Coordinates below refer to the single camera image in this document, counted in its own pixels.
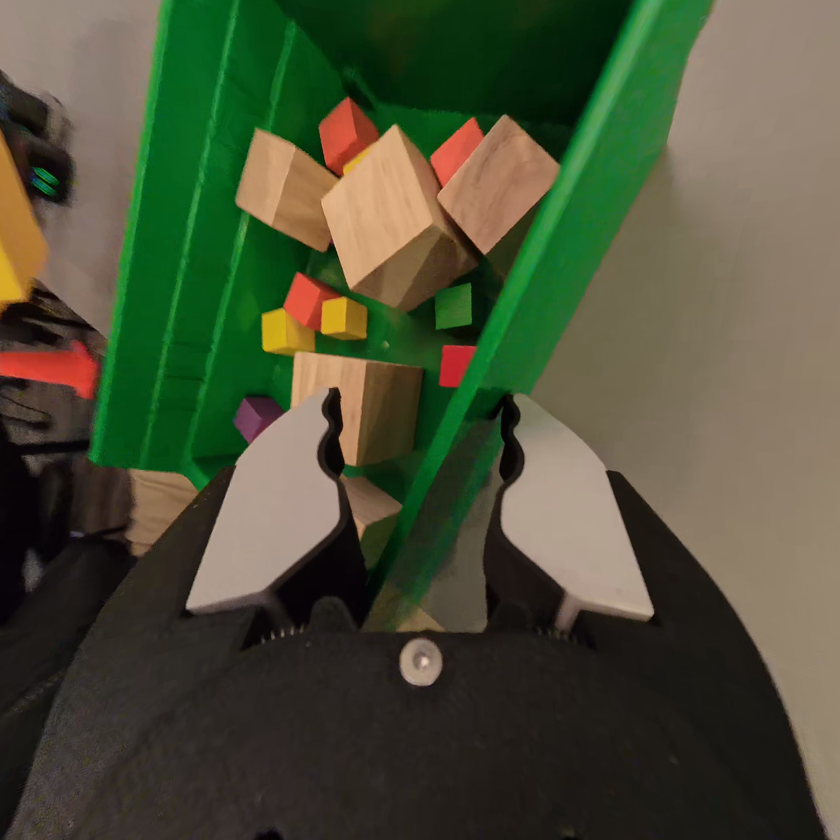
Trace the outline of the pile of wooden and coloured cubes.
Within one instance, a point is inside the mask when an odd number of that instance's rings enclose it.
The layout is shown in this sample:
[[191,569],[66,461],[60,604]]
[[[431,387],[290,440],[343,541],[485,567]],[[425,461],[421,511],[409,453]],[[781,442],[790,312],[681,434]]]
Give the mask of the pile of wooden and coloured cubes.
[[294,359],[292,406],[340,389],[344,461],[374,466],[413,450],[420,366],[318,353],[317,335],[371,344],[372,303],[409,313],[446,297],[530,215],[560,163],[508,115],[486,134],[470,120],[427,160],[399,126],[379,134],[346,99],[321,138],[327,166],[256,129],[235,202],[320,254],[334,248],[351,295],[296,272],[283,305],[261,315],[261,346]]

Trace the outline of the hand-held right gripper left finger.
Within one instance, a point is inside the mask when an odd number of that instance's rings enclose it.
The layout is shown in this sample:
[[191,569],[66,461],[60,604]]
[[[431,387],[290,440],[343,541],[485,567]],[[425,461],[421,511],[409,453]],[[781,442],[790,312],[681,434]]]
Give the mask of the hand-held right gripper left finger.
[[347,490],[341,396],[324,387],[290,409],[238,458],[185,609],[257,606],[278,627],[310,622],[323,598],[357,627],[370,611]]

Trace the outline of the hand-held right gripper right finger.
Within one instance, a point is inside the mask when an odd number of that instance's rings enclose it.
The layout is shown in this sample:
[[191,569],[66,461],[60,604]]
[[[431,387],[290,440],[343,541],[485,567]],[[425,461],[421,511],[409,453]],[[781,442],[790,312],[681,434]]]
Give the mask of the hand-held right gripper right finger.
[[488,624],[515,608],[528,627],[570,632],[581,613],[655,615],[607,469],[531,397],[499,404],[501,484],[485,540]]

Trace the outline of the person's beige pants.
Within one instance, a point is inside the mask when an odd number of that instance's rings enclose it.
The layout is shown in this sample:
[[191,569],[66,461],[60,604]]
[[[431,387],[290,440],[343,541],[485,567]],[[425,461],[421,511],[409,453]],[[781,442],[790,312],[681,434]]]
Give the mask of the person's beige pants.
[[126,540],[139,559],[197,495],[193,483],[173,472],[130,469],[132,505]]

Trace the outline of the yellow plastic box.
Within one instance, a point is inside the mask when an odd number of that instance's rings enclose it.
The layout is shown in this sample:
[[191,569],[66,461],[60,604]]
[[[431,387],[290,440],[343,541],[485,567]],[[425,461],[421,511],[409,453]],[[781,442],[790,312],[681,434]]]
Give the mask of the yellow plastic box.
[[30,299],[47,255],[41,226],[1,136],[1,312]]

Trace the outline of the black device with blue display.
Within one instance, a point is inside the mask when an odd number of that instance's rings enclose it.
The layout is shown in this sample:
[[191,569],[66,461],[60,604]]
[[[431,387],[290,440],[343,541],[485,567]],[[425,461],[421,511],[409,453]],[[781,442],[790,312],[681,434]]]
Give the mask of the black device with blue display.
[[62,103],[37,95],[1,74],[1,128],[27,195],[66,206],[75,185],[75,163],[68,150],[70,121]]

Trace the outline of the green plastic box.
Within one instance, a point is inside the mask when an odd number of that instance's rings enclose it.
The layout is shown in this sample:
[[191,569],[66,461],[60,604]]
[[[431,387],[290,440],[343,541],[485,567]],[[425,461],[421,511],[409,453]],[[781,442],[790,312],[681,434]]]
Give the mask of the green plastic box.
[[365,469],[402,504],[372,574],[419,603],[499,447],[488,419],[530,393],[667,141],[713,2],[163,2],[91,459],[174,471],[202,489],[245,443],[247,394],[288,406],[291,358],[262,312],[296,271],[343,291],[319,254],[240,211],[256,129],[321,154],[345,97],[424,155],[467,118],[514,118],[560,161],[457,390],[437,384],[434,304],[370,304],[357,354],[423,366],[416,449]]

